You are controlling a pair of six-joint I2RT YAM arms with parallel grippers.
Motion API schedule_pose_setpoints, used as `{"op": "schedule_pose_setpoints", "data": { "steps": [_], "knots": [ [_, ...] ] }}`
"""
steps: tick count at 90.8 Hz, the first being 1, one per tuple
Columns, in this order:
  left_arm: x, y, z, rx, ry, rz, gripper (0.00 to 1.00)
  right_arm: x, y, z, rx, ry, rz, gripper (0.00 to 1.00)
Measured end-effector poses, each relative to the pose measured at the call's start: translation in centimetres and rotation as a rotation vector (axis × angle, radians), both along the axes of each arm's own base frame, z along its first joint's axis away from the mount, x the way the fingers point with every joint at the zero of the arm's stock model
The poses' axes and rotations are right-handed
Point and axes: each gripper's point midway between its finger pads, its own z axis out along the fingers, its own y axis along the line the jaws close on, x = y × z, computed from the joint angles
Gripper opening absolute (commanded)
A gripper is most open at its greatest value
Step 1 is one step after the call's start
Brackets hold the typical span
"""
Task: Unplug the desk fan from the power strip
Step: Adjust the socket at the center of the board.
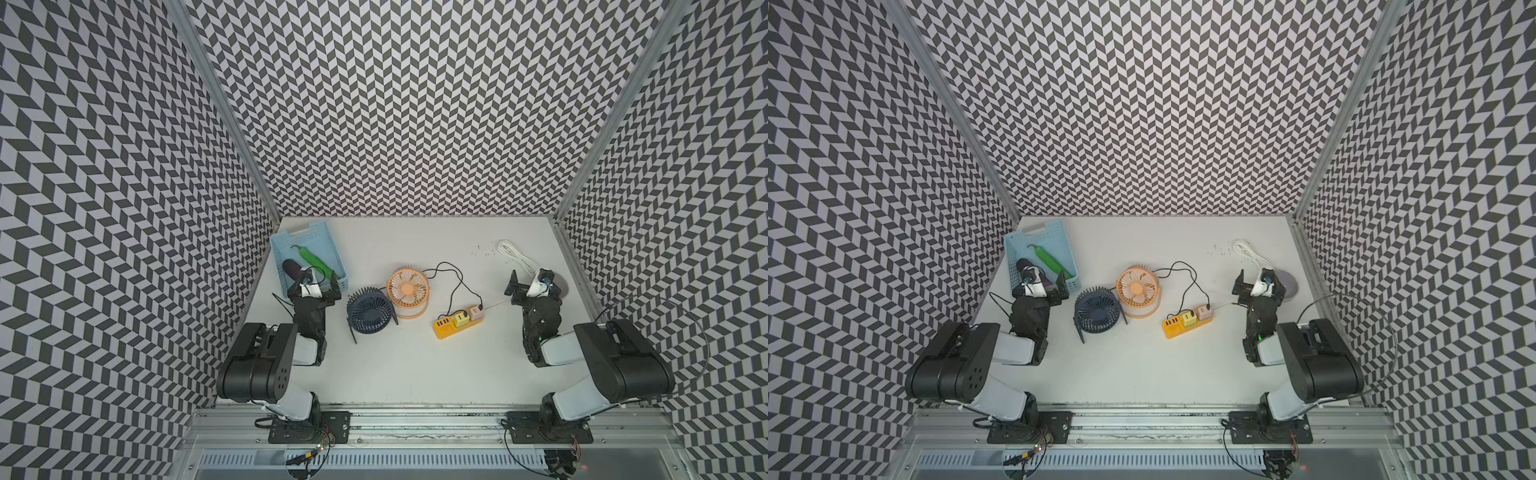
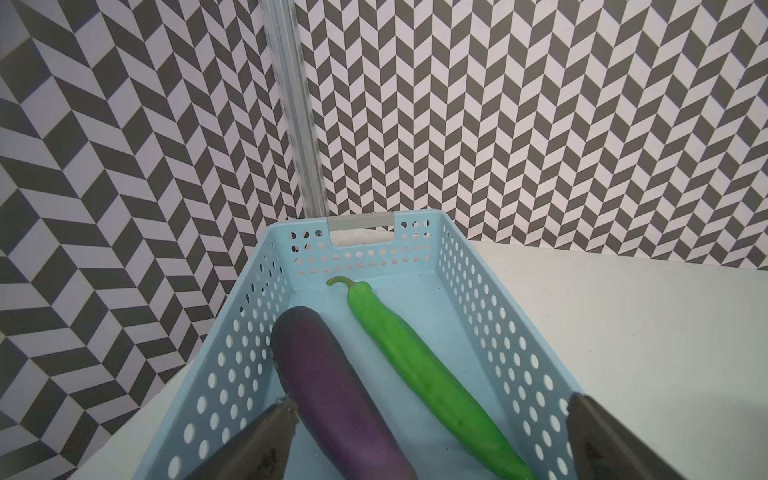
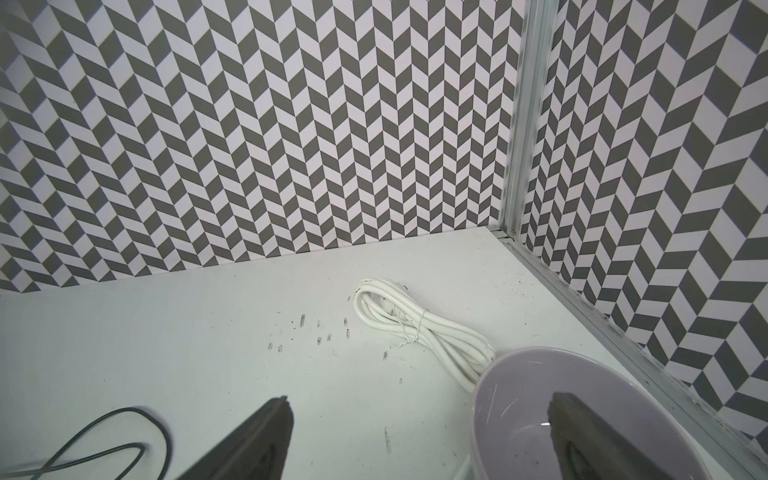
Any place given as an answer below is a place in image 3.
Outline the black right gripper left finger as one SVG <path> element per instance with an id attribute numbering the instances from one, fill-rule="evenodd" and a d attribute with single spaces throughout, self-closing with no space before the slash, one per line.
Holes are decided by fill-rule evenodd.
<path id="1" fill-rule="evenodd" d="M 180 479 L 280 479 L 293 426 L 294 415 L 288 398 L 272 398 L 187 469 Z"/>

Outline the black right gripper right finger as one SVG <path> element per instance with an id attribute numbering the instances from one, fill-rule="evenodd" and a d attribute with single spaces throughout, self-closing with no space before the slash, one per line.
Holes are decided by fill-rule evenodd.
<path id="1" fill-rule="evenodd" d="M 554 393 L 547 415 L 562 478 L 670 477 L 576 395 Z"/>

